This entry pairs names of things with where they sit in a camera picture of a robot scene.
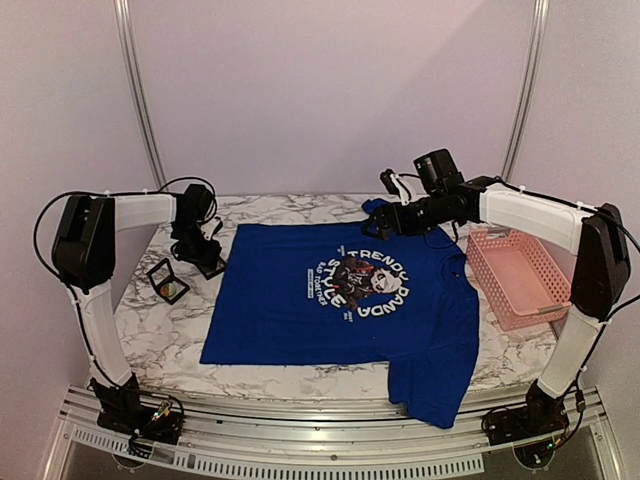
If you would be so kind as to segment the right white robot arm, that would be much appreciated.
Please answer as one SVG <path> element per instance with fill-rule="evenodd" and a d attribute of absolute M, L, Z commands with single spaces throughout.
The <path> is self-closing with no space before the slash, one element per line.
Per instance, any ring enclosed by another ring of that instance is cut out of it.
<path fill-rule="evenodd" d="M 531 192 L 498 176 L 467 180 L 446 149 L 413 162 L 424 196 L 415 199 L 401 175 L 387 169 L 380 180 L 398 201 L 376 207 L 365 235 L 388 240 L 419 236 L 447 223 L 504 227 L 563 250 L 574 260 L 570 308 L 557 346 L 533 386 L 538 395 L 563 396 L 579 378 L 612 317 L 626 303 L 620 297 L 631 277 L 628 248 L 637 242 L 612 204 L 588 206 Z"/>

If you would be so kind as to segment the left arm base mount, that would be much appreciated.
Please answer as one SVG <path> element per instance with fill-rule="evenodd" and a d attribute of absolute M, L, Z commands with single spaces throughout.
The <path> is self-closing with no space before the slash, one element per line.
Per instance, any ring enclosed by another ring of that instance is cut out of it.
<path fill-rule="evenodd" d="M 141 390 L 135 374 L 123 385 L 105 386 L 96 379 L 90 388 L 99 400 L 98 425 L 138 439 L 177 445 L 185 419 L 183 403 L 172 395 Z"/>

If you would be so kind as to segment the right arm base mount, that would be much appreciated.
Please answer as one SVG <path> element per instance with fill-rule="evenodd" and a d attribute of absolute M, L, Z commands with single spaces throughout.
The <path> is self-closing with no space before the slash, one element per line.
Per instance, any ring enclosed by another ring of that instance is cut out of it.
<path fill-rule="evenodd" d="M 576 425 L 570 428 L 570 420 L 565 409 L 565 398 L 576 393 L 576 409 L 579 417 Z M 536 382 L 532 383 L 525 395 L 525 404 L 517 408 L 495 407 L 485 413 L 481 420 L 481 429 L 491 446 L 500 445 L 561 430 L 558 439 L 550 440 L 547 450 L 556 450 L 567 443 L 581 426 L 586 403 L 584 393 L 577 382 L 558 397 L 546 394 Z"/>

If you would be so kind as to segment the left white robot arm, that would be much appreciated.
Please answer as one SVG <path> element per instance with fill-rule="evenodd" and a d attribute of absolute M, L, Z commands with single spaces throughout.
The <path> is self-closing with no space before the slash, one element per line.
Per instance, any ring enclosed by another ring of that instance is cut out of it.
<path fill-rule="evenodd" d="M 221 228 L 215 219 L 212 186 L 194 182 L 182 193 L 72 192 L 52 247 L 54 273 L 76 306 L 92 378 L 104 387 L 125 389 L 133 373 L 117 333 L 111 295 L 116 266 L 116 234 L 168 224 L 172 255 L 207 279 L 224 270 Z"/>

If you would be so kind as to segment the blue panda t-shirt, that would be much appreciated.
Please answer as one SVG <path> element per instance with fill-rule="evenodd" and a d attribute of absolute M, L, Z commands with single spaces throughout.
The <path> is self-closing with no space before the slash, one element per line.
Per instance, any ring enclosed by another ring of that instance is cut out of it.
<path fill-rule="evenodd" d="M 242 224 L 217 294 L 205 365 L 388 366 L 388 397 L 454 424 L 479 352 L 479 296 L 449 235 L 379 240 L 358 222 Z"/>

